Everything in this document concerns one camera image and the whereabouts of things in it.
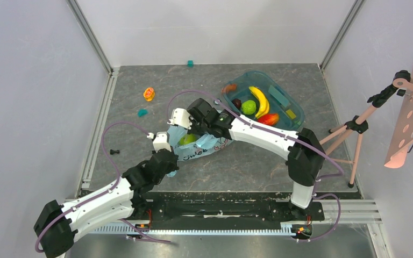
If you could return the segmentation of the teal rectangular block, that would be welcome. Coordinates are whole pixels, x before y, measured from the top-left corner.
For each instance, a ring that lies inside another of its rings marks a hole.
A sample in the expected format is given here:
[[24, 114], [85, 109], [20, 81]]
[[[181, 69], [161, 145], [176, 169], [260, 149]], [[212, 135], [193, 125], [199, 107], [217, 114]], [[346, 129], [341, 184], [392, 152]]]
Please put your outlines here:
[[270, 86], [268, 89], [270, 95], [275, 98], [284, 108], [290, 106], [290, 101], [274, 86]]

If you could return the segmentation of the small teal piece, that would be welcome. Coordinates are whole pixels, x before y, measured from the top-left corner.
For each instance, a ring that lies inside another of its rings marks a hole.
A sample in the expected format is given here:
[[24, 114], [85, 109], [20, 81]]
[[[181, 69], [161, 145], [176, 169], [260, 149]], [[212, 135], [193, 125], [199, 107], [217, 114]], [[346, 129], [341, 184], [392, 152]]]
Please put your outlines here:
[[143, 117], [148, 114], [148, 111], [146, 109], [140, 109], [137, 113], [138, 117]]

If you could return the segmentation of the pink music stand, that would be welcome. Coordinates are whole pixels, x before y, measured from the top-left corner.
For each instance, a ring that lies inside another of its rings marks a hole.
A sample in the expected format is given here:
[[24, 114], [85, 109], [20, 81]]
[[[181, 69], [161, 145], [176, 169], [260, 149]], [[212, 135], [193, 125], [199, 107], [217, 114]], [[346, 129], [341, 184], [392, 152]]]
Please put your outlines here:
[[321, 144], [325, 144], [330, 140], [334, 141], [326, 150], [326, 154], [330, 155], [353, 132], [358, 134], [354, 157], [353, 160], [349, 161], [352, 166], [351, 176], [347, 184], [349, 188], [354, 187], [363, 134], [368, 130], [367, 119], [394, 95], [402, 97], [402, 103], [384, 166], [390, 169], [402, 167], [413, 146], [413, 67], [411, 72], [398, 71], [391, 85], [368, 99], [367, 102], [370, 106], [361, 115], [354, 116], [352, 120], [329, 129], [328, 136], [321, 140]]

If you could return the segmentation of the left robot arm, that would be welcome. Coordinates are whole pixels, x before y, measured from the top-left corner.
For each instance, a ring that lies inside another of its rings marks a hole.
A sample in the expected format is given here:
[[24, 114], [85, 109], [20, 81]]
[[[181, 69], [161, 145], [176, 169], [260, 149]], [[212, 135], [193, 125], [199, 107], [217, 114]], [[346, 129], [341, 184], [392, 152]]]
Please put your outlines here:
[[178, 159], [172, 150], [154, 151], [149, 160], [131, 167], [99, 190], [63, 204], [48, 202], [33, 227], [36, 252], [58, 257], [99, 227], [129, 217], [143, 218], [148, 211], [143, 195], [178, 169]]

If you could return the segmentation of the teal plastic bin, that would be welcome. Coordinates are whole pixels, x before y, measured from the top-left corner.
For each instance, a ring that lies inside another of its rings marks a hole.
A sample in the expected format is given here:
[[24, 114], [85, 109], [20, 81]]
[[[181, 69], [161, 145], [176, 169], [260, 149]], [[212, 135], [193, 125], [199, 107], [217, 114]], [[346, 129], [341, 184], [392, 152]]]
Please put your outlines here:
[[232, 110], [283, 130], [297, 131], [305, 119], [300, 105], [268, 75], [248, 71], [222, 89]]

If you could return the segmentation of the yellow fake banana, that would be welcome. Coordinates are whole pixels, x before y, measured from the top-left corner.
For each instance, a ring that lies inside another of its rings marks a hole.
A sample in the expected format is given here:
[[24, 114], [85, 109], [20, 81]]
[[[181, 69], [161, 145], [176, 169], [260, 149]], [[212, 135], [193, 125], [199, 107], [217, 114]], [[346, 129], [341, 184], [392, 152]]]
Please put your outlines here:
[[259, 101], [259, 109], [254, 115], [256, 119], [259, 119], [261, 116], [268, 114], [270, 109], [270, 104], [265, 96], [265, 94], [257, 87], [250, 86], [248, 87], [251, 94]]

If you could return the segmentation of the light blue plastic bag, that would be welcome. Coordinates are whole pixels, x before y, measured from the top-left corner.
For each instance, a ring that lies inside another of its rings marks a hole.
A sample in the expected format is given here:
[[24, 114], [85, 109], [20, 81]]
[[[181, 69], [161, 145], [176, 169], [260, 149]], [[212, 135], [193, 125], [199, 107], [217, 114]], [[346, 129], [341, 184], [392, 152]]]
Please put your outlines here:
[[167, 130], [169, 134], [169, 144], [174, 153], [178, 155], [178, 161], [191, 161], [201, 157], [219, 152], [232, 143], [232, 140], [225, 138], [215, 138], [213, 135], [206, 134], [203, 136], [197, 135], [197, 141], [188, 145], [178, 145], [179, 140], [185, 134], [189, 134], [188, 130], [181, 126], [169, 125]]

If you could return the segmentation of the yellow orange toy block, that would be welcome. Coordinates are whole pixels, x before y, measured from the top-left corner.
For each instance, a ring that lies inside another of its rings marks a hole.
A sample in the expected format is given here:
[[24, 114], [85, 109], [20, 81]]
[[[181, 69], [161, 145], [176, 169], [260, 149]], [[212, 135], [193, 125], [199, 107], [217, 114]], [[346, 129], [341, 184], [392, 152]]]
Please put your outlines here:
[[155, 90], [152, 87], [148, 87], [147, 89], [145, 89], [144, 93], [143, 93], [143, 97], [147, 102], [150, 102], [154, 99], [155, 97]]

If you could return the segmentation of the dark brown fake fruit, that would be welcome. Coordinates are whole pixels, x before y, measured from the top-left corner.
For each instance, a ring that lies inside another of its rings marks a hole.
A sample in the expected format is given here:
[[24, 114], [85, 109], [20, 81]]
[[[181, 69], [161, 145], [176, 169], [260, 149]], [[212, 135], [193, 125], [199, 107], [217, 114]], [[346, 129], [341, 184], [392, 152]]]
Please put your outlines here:
[[233, 99], [231, 102], [232, 102], [232, 104], [233, 104], [238, 110], [241, 109], [242, 102], [241, 102], [240, 99], [235, 98], [235, 99]]

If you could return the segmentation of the yellow small block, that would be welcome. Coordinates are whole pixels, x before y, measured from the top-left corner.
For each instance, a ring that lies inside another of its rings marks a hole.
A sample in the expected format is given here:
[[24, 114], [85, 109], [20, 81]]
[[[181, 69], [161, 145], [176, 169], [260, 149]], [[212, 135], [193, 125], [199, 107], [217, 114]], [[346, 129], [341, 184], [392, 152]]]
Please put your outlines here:
[[286, 115], [287, 115], [291, 120], [294, 120], [295, 118], [297, 118], [297, 115], [296, 115], [291, 109], [286, 110]]

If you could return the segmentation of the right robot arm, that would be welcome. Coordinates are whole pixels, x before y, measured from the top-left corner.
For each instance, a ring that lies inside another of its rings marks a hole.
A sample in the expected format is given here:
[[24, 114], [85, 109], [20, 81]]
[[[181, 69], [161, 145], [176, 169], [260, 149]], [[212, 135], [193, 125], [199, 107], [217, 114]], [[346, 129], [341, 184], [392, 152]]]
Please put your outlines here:
[[313, 131], [277, 129], [228, 109], [217, 111], [202, 98], [185, 110], [173, 112], [172, 117], [192, 133], [245, 142], [282, 157], [293, 181], [289, 213], [295, 219], [303, 219], [310, 213], [315, 182], [325, 160]]

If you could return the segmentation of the orange curved toy piece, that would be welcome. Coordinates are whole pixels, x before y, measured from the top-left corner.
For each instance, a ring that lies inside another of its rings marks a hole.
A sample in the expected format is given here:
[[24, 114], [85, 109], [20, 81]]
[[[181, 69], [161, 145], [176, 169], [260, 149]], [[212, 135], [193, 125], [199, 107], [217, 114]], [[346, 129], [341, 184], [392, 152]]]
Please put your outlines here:
[[222, 89], [222, 94], [228, 94], [230, 91], [236, 91], [236, 89], [237, 89], [236, 84], [234, 83], [228, 84]]

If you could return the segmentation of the green fake fruit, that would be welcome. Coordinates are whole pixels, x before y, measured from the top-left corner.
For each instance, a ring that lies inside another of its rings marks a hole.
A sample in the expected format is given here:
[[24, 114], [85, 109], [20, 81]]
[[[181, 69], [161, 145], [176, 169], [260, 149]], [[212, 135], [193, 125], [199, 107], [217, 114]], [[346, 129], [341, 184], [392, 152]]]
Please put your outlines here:
[[257, 104], [253, 100], [247, 100], [247, 101], [242, 102], [240, 109], [243, 114], [252, 115], [252, 114], [255, 114], [257, 111]]

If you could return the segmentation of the green fake apple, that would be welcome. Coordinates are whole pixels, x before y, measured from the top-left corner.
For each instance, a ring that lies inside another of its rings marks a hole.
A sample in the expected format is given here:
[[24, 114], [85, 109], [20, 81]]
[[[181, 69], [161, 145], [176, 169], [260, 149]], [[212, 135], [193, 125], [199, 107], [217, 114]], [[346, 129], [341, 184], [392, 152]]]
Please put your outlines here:
[[180, 145], [180, 146], [188, 145], [190, 143], [193, 143], [193, 142], [197, 141], [197, 139], [198, 139], [198, 137], [194, 134], [185, 134], [179, 140], [178, 145]]

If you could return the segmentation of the black screw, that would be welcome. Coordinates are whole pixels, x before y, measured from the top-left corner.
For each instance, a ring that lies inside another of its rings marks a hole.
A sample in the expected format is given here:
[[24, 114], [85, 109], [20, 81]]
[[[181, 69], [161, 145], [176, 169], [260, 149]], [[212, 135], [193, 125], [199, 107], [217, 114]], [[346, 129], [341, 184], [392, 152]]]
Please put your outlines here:
[[111, 149], [111, 150], [109, 151], [109, 153], [110, 153], [110, 155], [119, 154], [119, 153], [120, 153], [120, 150], [113, 150], [113, 149]]

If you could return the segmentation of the red fake mango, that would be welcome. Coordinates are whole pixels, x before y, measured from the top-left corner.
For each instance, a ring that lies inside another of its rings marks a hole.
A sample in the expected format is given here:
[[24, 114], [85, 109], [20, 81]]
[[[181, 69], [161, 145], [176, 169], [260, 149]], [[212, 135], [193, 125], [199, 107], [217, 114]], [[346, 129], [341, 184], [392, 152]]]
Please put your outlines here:
[[258, 122], [264, 125], [274, 126], [279, 122], [279, 120], [280, 120], [280, 116], [278, 113], [268, 113], [268, 114], [261, 116], [258, 119]]

